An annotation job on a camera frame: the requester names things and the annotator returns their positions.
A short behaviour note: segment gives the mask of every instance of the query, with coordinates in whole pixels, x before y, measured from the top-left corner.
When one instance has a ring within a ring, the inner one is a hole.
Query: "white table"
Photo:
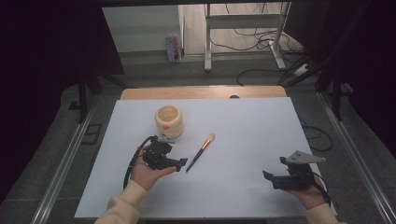
[[[304,214],[293,196],[273,189],[262,175],[262,170],[287,175],[279,157],[295,150],[311,153],[290,98],[277,97],[117,101],[76,217],[99,217],[110,196],[120,193],[127,165],[136,148],[156,133],[154,114],[163,105],[179,107],[185,124],[168,158],[188,158],[189,164],[210,133],[216,139],[188,173],[186,165],[157,182],[139,206],[142,218]]]

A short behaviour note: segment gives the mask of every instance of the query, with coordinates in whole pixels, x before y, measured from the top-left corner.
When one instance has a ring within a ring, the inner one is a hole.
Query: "beige sleeve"
[[[145,189],[133,180],[129,180],[128,186],[120,195],[110,198],[107,210],[95,221],[95,224],[136,223],[139,219],[136,208],[146,194]]]
[[[335,218],[330,206],[327,203],[321,204],[314,208],[309,209],[305,213],[305,217],[309,224],[337,224],[337,218]]]

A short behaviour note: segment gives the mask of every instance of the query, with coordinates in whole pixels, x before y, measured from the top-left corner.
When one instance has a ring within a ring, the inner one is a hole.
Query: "cup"
[[[155,122],[159,134],[170,140],[177,138],[184,130],[181,111],[173,105],[158,109],[155,113]]]

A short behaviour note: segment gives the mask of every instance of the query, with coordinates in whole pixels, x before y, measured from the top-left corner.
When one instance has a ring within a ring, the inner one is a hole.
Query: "hand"
[[[315,182],[317,182],[317,184],[323,187],[319,177],[317,177],[316,175],[315,175]],[[285,191],[296,196],[297,199],[300,201],[300,203],[307,210],[326,203],[323,194],[314,186],[311,186],[309,187],[309,189],[305,189],[305,190],[285,190]]]
[[[147,148],[143,147],[140,150],[130,178],[143,189],[149,191],[159,178],[172,174],[176,170],[176,167],[168,167],[159,171],[149,168],[142,159],[143,153]]]

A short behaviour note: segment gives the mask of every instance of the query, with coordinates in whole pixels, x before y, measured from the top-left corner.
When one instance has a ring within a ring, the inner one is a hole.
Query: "wall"
[[[182,37],[180,6],[104,7],[102,10],[118,52],[165,50],[167,34]]]

